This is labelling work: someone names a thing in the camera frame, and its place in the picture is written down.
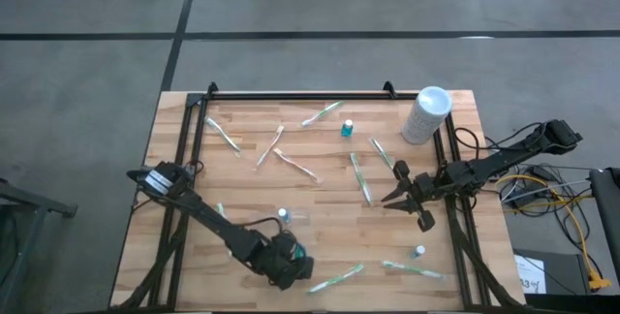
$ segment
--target concrete floor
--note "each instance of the concrete floor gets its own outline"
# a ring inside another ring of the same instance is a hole
[[[0,33],[172,32],[183,0],[0,0]],[[195,0],[188,31],[620,29],[620,0]],[[51,216],[24,313],[103,309],[170,41],[0,42],[0,176],[79,204]],[[485,133],[564,118],[585,140],[558,165],[619,166],[613,38],[185,42],[172,90],[473,89]],[[584,172],[566,172],[580,179]],[[588,249],[620,288],[594,202]],[[548,218],[508,217],[515,248],[576,253]]]

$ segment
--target paper label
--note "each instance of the paper label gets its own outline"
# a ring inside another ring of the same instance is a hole
[[[532,258],[514,256],[524,294],[546,294],[544,262]]]

